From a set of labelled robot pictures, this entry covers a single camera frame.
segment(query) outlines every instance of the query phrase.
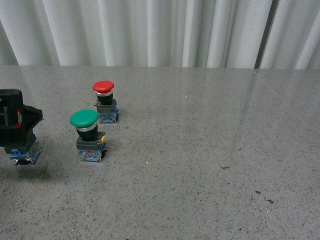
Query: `gray speckled countertop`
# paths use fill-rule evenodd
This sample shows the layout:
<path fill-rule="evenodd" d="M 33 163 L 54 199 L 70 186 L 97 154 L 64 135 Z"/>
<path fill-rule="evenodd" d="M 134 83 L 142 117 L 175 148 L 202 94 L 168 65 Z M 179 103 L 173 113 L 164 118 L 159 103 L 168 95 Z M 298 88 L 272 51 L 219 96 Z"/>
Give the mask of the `gray speckled countertop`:
<path fill-rule="evenodd" d="M 83 162 L 69 118 L 105 79 L 119 122 Z M 0 148 L 1 239 L 320 239 L 320 71 L 0 66 L 8 88 L 44 120 L 35 165 Z"/>

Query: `green mushroom button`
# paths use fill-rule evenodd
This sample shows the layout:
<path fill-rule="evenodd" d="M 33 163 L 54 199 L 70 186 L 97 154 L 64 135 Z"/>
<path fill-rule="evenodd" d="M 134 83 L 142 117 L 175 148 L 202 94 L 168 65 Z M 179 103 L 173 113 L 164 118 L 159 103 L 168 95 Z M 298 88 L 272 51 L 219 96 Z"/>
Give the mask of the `green mushroom button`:
<path fill-rule="evenodd" d="M 95 124 L 99 119 L 99 114 L 91 109 L 84 109 L 75 112 L 70 117 L 70 123 L 76 128 L 87 128 Z"/>

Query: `green push button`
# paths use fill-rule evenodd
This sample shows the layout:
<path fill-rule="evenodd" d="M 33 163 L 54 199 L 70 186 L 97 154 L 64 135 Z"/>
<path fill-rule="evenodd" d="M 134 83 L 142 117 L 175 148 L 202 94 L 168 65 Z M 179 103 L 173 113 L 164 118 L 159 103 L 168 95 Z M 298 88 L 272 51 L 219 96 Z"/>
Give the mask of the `green push button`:
<path fill-rule="evenodd" d="M 99 119 L 99 114 L 91 109 L 84 109 L 75 112 L 70 117 L 70 123 L 76 128 L 87 128 L 92 126 Z"/>

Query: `white curtain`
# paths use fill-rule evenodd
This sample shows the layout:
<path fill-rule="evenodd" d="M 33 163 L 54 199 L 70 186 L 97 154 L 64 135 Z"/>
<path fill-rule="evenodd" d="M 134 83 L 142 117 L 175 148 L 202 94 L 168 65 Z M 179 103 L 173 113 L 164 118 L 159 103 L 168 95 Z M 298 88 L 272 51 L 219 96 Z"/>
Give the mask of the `white curtain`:
<path fill-rule="evenodd" d="M 320 69 L 320 1 L 0 0 L 2 65 L 252 69 L 259 53 Z"/>

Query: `red push button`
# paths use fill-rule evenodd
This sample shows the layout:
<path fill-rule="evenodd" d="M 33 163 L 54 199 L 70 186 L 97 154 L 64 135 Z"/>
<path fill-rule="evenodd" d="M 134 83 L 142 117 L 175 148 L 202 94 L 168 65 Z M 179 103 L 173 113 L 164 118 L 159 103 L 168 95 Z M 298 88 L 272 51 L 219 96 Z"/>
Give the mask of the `red push button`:
<path fill-rule="evenodd" d="M 107 94 L 109 93 L 113 88 L 115 87 L 115 84 L 112 81 L 97 81 L 95 84 L 93 84 L 93 90 L 100 94 Z"/>

